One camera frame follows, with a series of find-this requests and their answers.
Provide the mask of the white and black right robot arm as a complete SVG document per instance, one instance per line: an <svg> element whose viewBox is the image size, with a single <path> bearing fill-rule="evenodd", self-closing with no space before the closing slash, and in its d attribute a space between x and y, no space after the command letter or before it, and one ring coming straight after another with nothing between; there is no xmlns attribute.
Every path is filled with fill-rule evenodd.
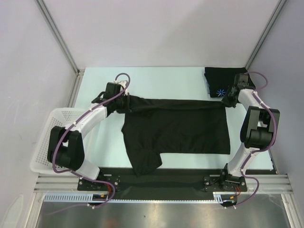
<svg viewBox="0 0 304 228"><path fill-rule="evenodd" d="M226 92L222 103L233 108L239 103L247 111L240 131L241 145L219 178L220 187L228 191L245 185L245 173L251 162L273 146L280 112L266 105L259 97L258 89L249 85L249 73L235 76L234 84Z"/></svg>

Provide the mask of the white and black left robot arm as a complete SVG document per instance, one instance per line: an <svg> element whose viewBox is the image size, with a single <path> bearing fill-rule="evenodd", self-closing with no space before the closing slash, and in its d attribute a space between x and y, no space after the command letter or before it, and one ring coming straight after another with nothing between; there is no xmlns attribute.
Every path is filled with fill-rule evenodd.
<svg viewBox="0 0 304 228"><path fill-rule="evenodd" d="M54 126L50 131L47 160L55 173L71 172L87 178L95 190L101 189L105 178L100 168L86 158L84 138L102 120L113 112L127 110L128 80L109 82L105 91L92 100L87 111L65 126Z"/></svg>

